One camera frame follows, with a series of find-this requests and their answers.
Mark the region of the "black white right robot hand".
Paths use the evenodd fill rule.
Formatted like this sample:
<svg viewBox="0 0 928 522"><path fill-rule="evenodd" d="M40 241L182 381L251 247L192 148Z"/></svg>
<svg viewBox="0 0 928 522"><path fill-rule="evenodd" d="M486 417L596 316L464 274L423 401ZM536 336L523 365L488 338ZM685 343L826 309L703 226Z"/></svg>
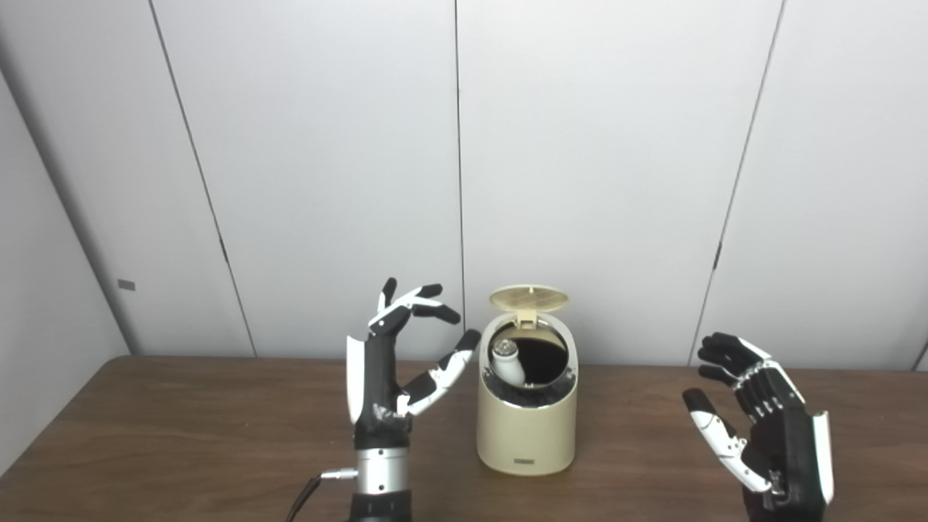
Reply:
<svg viewBox="0 0 928 522"><path fill-rule="evenodd" d="M834 497L831 420L806 409L782 365L754 344L717 331L697 352L699 376L725 384L751 422L740 436L702 389L687 389L690 419L742 487L750 521L822 521Z"/></svg>

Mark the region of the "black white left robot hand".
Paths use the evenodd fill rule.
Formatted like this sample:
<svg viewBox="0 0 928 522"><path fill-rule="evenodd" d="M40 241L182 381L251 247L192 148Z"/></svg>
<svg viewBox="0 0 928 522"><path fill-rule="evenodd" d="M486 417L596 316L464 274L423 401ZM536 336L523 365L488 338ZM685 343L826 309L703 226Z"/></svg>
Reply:
<svg viewBox="0 0 928 522"><path fill-rule="evenodd" d="M346 397L354 446L361 450L409 447L415 417L434 406L457 383L481 341L468 329L436 365L407 384L397 380L397 340L411 318L431 317L457 325L460 314L437 300L443 285L433 283L397 297L397 280L388 278L368 321L367 337L346 338Z"/></svg>

